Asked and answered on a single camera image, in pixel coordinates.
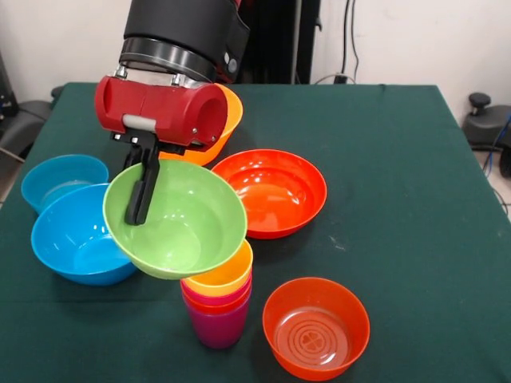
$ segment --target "white wall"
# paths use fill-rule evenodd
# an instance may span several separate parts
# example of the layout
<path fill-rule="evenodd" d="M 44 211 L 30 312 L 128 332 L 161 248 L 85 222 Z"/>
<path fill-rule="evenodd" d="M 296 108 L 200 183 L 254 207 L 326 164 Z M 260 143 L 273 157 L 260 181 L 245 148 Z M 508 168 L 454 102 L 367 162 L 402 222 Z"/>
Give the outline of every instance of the white wall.
<path fill-rule="evenodd" d="M 115 69 L 129 3 L 0 0 L 0 50 L 20 101 Z M 343 0 L 323 0 L 313 80 L 341 67 L 343 10 Z M 358 81 L 438 84 L 458 120 L 474 90 L 511 103 L 510 16 L 510 0 L 358 0 Z"/>
<path fill-rule="evenodd" d="M 99 81 L 119 59 L 130 0 L 0 0 L 0 51 L 20 101 Z"/>
<path fill-rule="evenodd" d="M 343 57 L 343 0 L 322 0 L 312 80 L 338 72 Z M 511 104 L 510 0 L 358 0 L 358 82 L 436 84 L 458 121 L 467 96 L 487 92 Z M 347 72 L 354 56 L 348 45 Z"/>

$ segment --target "purple cup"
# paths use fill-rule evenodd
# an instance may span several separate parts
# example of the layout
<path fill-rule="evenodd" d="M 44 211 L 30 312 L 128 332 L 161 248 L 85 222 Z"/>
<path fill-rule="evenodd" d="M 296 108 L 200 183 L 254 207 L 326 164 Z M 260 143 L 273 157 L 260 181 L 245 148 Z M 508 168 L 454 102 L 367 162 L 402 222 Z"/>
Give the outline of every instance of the purple cup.
<path fill-rule="evenodd" d="M 234 345 L 243 334 L 251 296 L 252 292 L 241 306 L 220 315 L 203 314 L 191 307 L 185 299 L 184 304 L 199 340 L 212 349 L 227 349 Z"/>

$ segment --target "green tablecloth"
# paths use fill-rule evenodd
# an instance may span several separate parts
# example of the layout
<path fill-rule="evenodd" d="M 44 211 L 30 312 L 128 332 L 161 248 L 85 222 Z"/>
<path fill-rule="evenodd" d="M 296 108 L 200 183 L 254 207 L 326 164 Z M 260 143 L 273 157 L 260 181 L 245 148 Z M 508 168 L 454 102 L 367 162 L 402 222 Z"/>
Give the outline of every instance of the green tablecloth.
<path fill-rule="evenodd" d="M 263 335 L 268 295 L 331 278 L 370 315 L 366 352 L 338 381 L 511 380 L 511 226 L 435 87 L 237 85 L 241 126 L 221 157 L 280 148 L 325 175 L 328 201 L 296 235 L 251 240 L 254 293 L 232 349 L 196 340 L 179 283 L 137 273 L 79 286 L 36 260 L 22 177 L 66 153 L 120 171 L 127 147 L 71 84 L 0 210 L 0 381 L 285 382 Z"/>

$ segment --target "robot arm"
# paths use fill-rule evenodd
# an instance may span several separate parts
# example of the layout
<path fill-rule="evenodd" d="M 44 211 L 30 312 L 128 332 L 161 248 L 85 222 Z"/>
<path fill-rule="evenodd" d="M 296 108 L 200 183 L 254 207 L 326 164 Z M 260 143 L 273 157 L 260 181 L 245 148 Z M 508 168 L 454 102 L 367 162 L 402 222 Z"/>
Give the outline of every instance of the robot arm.
<path fill-rule="evenodd" d="M 241 0 L 132 0 L 119 66 L 104 77 L 95 107 L 111 137 L 130 143 L 141 162 L 125 222 L 145 222 L 160 150 L 184 154 L 214 145 L 227 120 L 217 78 L 236 79 L 249 29 Z"/>

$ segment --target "red-orange bowl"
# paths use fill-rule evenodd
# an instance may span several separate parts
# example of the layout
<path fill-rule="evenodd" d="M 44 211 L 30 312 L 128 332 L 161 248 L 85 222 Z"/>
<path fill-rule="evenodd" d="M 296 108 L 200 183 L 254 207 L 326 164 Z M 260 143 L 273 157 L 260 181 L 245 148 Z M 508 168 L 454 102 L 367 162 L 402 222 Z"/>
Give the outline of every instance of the red-orange bowl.
<path fill-rule="evenodd" d="M 327 183 L 316 166 L 275 149 L 239 152 L 220 161 L 213 172 L 243 201 L 247 236 L 275 239 L 307 225 L 327 200 Z"/>
<path fill-rule="evenodd" d="M 323 278 L 284 283 L 263 310 L 264 335 L 286 371 L 326 381 L 346 371 L 367 347 L 369 316 L 346 287 Z"/>

